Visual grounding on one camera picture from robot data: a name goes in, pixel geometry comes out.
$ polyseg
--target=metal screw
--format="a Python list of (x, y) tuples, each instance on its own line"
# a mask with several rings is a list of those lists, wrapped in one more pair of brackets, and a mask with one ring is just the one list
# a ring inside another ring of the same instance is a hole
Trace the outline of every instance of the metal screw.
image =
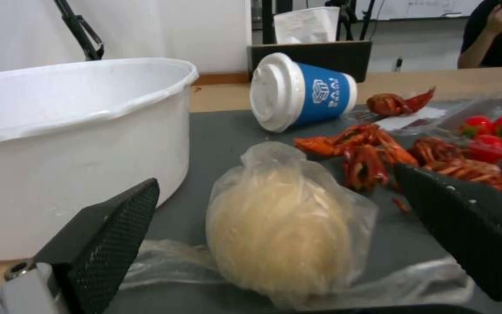
[(28, 273), (30, 270), (34, 270), (34, 268), (36, 268), (34, 261), (32, 259), (27, 259), (9, 267), (5, 271), (3, 278), (5, 279), (5, 281), (11, 281)]

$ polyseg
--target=cooked crayfish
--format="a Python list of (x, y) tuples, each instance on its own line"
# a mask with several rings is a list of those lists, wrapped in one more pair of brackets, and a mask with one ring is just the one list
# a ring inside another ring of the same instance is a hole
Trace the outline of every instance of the cooked crayfish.
[(448, 177), (488, 184), (502, 193), (502, 173), (496, 165), (470, 159), (436, 161), (425, 166)]
[(430, 171), (463, 181), (488, 184), (502, 192), (500, 167), (466, 159), (456, 145), (434, 137), (425, 137), (417, 140), (410, 152)]
[(460, 147), (447, 143), (437, 137), (422, 137), (416, 140), (408, 151), (422, 166), (438, 160), (464, 158)]
[(367, 106), (372, 113), (382, 116), (401, 116), (417, 113), (427, 106), (433, 98), (435, 87), (427, 93), (404, 99), (396, 94), (378, 94), (367, 99)]
[(418, 165), (416, 159), (378, 125), (352, 126), (334, 137), (295, 139), (295, 147), (323, 157), (343, 157), (346, 185), (356, 190), (371, 190), (387, 185), (385, 165)]

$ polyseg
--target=white cup lid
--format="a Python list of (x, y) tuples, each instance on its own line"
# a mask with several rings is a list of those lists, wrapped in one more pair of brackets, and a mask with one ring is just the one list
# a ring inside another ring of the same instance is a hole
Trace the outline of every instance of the white cup lid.
[(299, 82), (303, 75), (285, 54), (266, 56), (253, 73), (251, 110), (263, 128), (272, 132), (285, 131), (301, 113), (303, 98)]

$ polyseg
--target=person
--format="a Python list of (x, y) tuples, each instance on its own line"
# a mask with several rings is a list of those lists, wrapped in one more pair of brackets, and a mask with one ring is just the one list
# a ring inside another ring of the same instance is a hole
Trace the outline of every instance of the person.
[(458, 68), (502, 66), (502, 5), (484, 0), (470, 16), (464, 31)]

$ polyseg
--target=black shirt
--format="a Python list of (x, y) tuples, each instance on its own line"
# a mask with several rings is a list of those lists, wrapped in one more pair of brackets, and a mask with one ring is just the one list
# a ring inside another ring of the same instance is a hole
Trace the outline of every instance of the black shirt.
[[(468, 50), (476, 39), (478, 39), (478, 36), (480, 36), (482, 30), (488, 23), (488, 16), (498, 3), (499, 0), (484, 0), (484, 2), (474, 10), (464, 30), (462, 52)], [(482, 61), (482, 66), (502, 66), (502, 34), (495, 38), (495, 41)]]

